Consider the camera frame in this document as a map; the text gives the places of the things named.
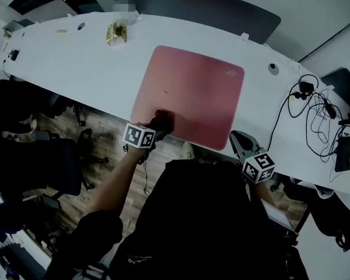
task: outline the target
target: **gold object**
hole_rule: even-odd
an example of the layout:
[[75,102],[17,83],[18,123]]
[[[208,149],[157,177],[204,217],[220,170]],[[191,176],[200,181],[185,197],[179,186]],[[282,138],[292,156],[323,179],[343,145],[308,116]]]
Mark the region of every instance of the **gold object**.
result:
[[120,22],[110,24],[106,32],[106,43],[110,46],[125,43],[127,40],[127,27]]

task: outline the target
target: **white box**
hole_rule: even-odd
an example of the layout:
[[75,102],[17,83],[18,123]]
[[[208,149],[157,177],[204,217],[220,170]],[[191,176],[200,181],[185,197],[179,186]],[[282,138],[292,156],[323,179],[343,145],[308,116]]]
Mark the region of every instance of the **white box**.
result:
[[136,148],[151,148],[156,131],[139,124],[126,125],[123,142]]
[[274,161],[267,152],[248,157],[243,166],[243,174],[254,183],[269,179],[275,170]]

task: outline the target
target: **red mouse pad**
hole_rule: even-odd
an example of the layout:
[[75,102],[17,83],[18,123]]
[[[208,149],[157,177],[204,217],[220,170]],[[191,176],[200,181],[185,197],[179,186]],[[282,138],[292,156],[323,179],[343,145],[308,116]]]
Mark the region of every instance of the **red mouse pad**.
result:
[[243,85],[243,68],[201,54],[158,46],[136,97],[131,120],[149,123],[156,110],[174,113],[173,136],[221,150]]

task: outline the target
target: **gray partition panel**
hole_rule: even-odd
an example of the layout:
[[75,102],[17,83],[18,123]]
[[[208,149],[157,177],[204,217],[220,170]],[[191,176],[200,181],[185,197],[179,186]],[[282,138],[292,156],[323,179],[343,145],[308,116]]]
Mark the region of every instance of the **gray partition panel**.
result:
[[140,14],[166,16],[219,28],[265,43],[281,22],[267,10],[241,0],[113,0],[135,4]]

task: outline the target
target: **wooden floor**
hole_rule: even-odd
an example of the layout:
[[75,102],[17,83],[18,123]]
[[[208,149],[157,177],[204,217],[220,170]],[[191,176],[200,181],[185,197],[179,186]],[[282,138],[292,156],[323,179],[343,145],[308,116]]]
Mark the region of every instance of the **wooden floor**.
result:
[[[107,157],[109,159],[107,164],[92,164],[83,168],[83,174],[87,182],[93,183],[97,187],[107,178],[109,173],[125,155],[123,151],[122,135],[126,121],[88,107],[83,108],[83,115],[86,121],[85,128],[92,129],[92,141],[94,144],[93,155],[101,158]],[[39,114],[37,118],[38,130],[47,130],[57,133],[61,138],[71,138],[77,141],[79,134],[85,129],[78,126],[76,117],[71,108],[68,108],[61,116],[54,119],[50,119],[42,114]],[[21,141],[32,139],[33,135],[20,136]],[[146,165],[149,191],[152,191],[152,188],[164,171],[165,164],[171,160],[181,158],[182,145],[183,141],[170,136],[165,137],[162,142],[157,143],[157,148],[150,153]],[[206,161],[209,160],[210,162],[218,159],[218,155],[200,148],[196,150],[196,155],[202,156]],[[179,180],[178,184],[179,189],[185,186],[181,180]],[[144,186],[144,168],[138,165],[121,214],[124,229],[127,229],[127,235],[135,229],[138,215],[145,203],[146,195],[143,192]],[[37,195],[44,193],[53,195],[56,191],[47,188],[46,190],[31,191],[26,195],[34,193]],[[57,214],[57,222],[70,231],[74,230],[92,194],[93,190],[87,191],[84,186],[82,186],[82,191],[79,196],[63,195],[59,199],[63,210]],[[306,206],[301,202],[287,198],[282,191],[282,187],[279,187],[279,190],[272,194],[279,209],[286,214],[293,227],[296,227],[306,210]]]

